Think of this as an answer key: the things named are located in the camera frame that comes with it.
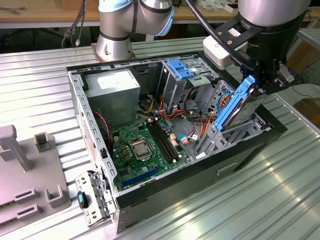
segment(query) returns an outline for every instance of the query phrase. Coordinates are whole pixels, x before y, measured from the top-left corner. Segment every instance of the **blue latch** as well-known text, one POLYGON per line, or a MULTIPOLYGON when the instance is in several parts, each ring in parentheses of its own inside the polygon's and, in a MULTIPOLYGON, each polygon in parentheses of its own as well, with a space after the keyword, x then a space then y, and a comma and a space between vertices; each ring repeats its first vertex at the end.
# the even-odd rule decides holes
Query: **blue latch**
POLYGON ((234 96, 231 98, 230 102, 225 106, 221 114, 214 122, 214 126, 219 130, 223 130, 223 126, 228 118, 231 116, 233 111, 236 109, 238 104, 248 97, 248 91, 251 86, 256 82, 255 78, 249 75, 235 90, 234 96))
POLYGON ((168 60, 168 65, 178 75, 179 79, 189 79, 195 76, 180 59, 168 60))

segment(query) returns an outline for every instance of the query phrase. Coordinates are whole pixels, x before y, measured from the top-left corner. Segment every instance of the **motherboard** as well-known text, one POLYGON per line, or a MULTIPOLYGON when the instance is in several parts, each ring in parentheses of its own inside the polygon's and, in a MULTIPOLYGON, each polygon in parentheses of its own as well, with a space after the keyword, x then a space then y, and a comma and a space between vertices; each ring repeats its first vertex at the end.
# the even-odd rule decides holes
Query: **motherboard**
POLYGON ((120 191, 191 162, 164 119, 121 127, 112 136, 114 184, 120 191))

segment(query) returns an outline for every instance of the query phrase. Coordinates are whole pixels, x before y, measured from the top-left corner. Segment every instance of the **aluminum extrusion table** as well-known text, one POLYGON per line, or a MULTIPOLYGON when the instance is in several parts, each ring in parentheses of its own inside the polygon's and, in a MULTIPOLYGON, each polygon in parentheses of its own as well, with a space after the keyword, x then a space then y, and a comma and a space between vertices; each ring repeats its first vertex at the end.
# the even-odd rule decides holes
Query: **aluminum extrusion table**
MULTIPOLYGON (((202 37, 133 43, 137 57, 201 51, 202 37)), ((88 229, 75 177, 92 169, 74 114, 66 66, 97 63, 91 47, 0 55, 0 126, 18 140, 54 135, 69 208, 2 239, 320 239, 319 131, 279 95, 264 103, 288 131, 246 168, 116 235, 110 220, 88 229)), ((231 69, 239 78, 237 69, 231 69)))
POLYGON ((298 37, 320 50, 320 29, 319 28, 301 28, 298 37))

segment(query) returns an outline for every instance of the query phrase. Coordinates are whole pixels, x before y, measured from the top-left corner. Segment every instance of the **yellow wire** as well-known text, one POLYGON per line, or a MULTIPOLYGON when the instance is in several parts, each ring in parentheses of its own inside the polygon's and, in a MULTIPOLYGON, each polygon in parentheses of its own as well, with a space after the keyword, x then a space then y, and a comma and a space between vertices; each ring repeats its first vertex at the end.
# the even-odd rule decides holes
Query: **yellow wire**
POLYGON ((150 107, 149 107, 149 109, 148 109, 147 111, 145 111, 145 112, 144 112, 145 114, 148 114, 148 113, 150 113, 150 112, 151 112, 151 110, 152 110, 152 108, 153 108, 153 106, 154 106, 154 101, 155 101, 155 99, 153 98, 153 99, 152 99, 152 102, 151 102, 151 105, 150 105, 150 107))

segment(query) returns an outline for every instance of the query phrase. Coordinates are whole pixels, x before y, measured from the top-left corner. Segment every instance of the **green circuit board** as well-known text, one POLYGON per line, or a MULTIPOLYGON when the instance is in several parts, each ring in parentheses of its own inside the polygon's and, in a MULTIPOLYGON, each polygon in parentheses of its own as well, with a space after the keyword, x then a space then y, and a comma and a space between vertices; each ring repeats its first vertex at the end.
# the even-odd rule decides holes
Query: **green circuit board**
MULTIPOLYGON (((164 119, 157 122, 161 127, 165 137, 171 143, 170 134, 171 129, 164 119)), ((179 167, 187 166, 191 159, 182 146, 178 144, 174 147, 175 152, 179 156, 176 162, 169 162, 166 160, 165 155, 157 145, 152 134, 146 126, 146 123, 138 123, 130 126, 125 126, 112 131, 113 138, 118 138, 113 141, 113 156, 112 160, 117 170, 117 176, 114 179, 115 186, 120 190, 125 190, 135 185, 139 185, 155 176, 159 176, 165 172, 179 167), (151 150, 152 156, 148 160, 139 160, 136 158, 137 150, 134 150, 132 142, 144 141, 151 150), (126 181, 132 180, 145 174, 153 174, 148 177, 129 184, 124 185, 126 181)))

